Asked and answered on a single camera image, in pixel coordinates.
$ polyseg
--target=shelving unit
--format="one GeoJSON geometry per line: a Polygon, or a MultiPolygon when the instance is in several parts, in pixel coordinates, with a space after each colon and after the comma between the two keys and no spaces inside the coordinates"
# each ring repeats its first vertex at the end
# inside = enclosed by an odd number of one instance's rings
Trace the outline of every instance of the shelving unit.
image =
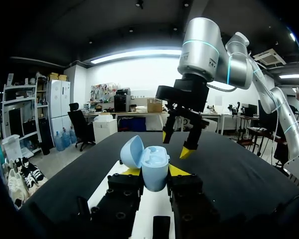
{"type": "Polygon", "coordinates": [[[43,82],[42,87],[41,87],[41,85],[39,86],[40,87],[39,90],[38,90],[38,87],[36,88],[35,95],[36,96],[40,95],[41,99],[45,98],[45,100],[46,100],[46,105],[39,105],[38,106],[36,104],[36,112],[38,112],[38,110],[41,110],[42,114],[47,117],[47,120],[48,120],[49,126],[50,126],[51,140],[52,140],[53,147],[54,147],[55,145],[54,145],[52,129],[51,129],[51,122],[50,122],[51,121],[51,119],[50,119],[50,110],[49,110],[49,104],[47,102],[47,92],[48,92],[48,88],[49,88],[48,81],[49,81],[49,78],[46,82],[43,82]]]}
{"type": "MultiPolygon", "coordinates": [[[[40,136],[40,131],[39,131],[39,126],[38,126],[38,114],[37,114],[37,103],[36,103],[36,90],[37,90],[37,79],[36,79],[36,84],[35,85],[21,85],[21,86],[6,86],[4,85],[3,87],[3,94],[2,94],[2,135],[4,138],[8,137],[9,136],[9,132],[8,132],[8,135],[7,135],[7,132],[6,132],[6,126],[10,127],[9,125],[9,120],[8,119],[5,119],[5,112],[8,112],[9,109],[7,108],[11,108],[13,107],[12,109],[14,109],[14,105],[16,105],[16,108],[20,108],[20,113],[21,113],[21,128],[22,128],[22,133],[24,135],[24,130],[23,130],[23,114],[22,114],[22,109],[23,107],[26,105],[26,104],[22,104],[22,103],[27,103],[27,102],[31,102],[31,104],[34,106],[34,120],[35,120],[35,128],[36,128],[36,131],[34,132],[31,132],[29,134],[26,134],[22,137],[19,138],[19,141],[21,140],[24,140],[28,137],[31,137],[33,135],[37,135],[37,138],[38,138],[38,142],[41,143],[41,136],[40,136]],[[20,91],[32,91],[32,96],[31,97],[26,97],[26,98],[21,98],[21,99],[14,99],[14,100],[6,100],[6,97],[7,97],[7,94],[10,94],[13,92],[20,92],[20,91]]],[[[32,152],[26,148],[26,147],[23,147],[21,149],[22,151],[22,155],[27,157],[27,158],[30,158],[34,155],[35,152],[39,152],[41,150],[40,147],[36,148],[35,150],[33,150],[32,152]]]]}

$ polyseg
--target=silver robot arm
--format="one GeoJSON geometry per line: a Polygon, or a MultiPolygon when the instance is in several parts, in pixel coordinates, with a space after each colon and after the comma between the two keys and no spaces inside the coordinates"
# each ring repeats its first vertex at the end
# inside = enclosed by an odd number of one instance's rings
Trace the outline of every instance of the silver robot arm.
{"type": "Polygon", "coordinates": [[[207,82],[217,81],[241,89],[248,89],[254,82],[264,111],[268,114],[278,112],[289,160],[293,161],[299,158],[299,125],[281,89],[266,87],[262,71],[248,55],[248,45],[248,39],[236,32],[224,47],[215,22],[194,18],[187,28],[178,71],[182,75],[198,75],[207,82]]]}

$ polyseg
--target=blue water bottle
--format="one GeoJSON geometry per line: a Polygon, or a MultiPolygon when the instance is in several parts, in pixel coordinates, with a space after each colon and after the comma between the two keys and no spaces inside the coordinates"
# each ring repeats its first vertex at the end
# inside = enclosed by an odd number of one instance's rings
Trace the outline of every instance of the blue water bottle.
{"type": "Polygon", "coordinates": [[[59,135],[59,131],[56,132],[56,136],[54,137],[54,144],[58,151],[64,150],[63,142],[61,136],[59,135]]]}
{"type": "Polygon", "coordinates": [[[65,128],[63,127],[63,133],[62,133],[62,141],[63,146],[67,148],[71,144],[70,134],[65,131],[65,128]]]}
{"type": "Polygon", "coordinates": [[[71,126],[71,130],[70,130],[70,138],[71,138],[71,143],[76,143],[77,138],[76,138],[75,131],[73,130],[72,126],[71,126]]]}

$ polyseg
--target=robotic arm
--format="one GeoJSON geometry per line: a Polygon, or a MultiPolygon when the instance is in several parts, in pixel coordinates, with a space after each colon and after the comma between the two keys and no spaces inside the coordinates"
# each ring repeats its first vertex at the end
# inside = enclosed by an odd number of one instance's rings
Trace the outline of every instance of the robotic arm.
{"type": "Polygon", "coordinates": [[[176,80],[174,87],[159,86],[156,93],[157,98],[167,101],[169,109],[169,117],[163,127],[164,143],[169,143],[176,116],[189,119],[193,125],[180,158],[188,157],[198,147],[204,127],[200,112],[205,107],[208,82],[212,81],[241,89],[248,89],[254,82],[265,112],[278,112],[289,147],[289,159],[299,157],[299,126],[296,118],[281,89],[267,89],[263,73],[248,55],[248,45],[248,39],[236,32],[224,47],[216,23],[202,17],[190,21],[178,66],[182,79],[176,80]]]}

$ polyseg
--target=printer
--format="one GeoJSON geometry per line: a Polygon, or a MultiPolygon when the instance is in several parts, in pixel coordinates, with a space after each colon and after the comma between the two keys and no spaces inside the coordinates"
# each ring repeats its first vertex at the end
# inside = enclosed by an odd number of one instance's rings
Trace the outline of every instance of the printer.
{"type": "Polygon", "coordinates": [[[129,112],[131,104],[131,90],[129,88],[118,89],[114,95],[114,112],[129,112]]]}

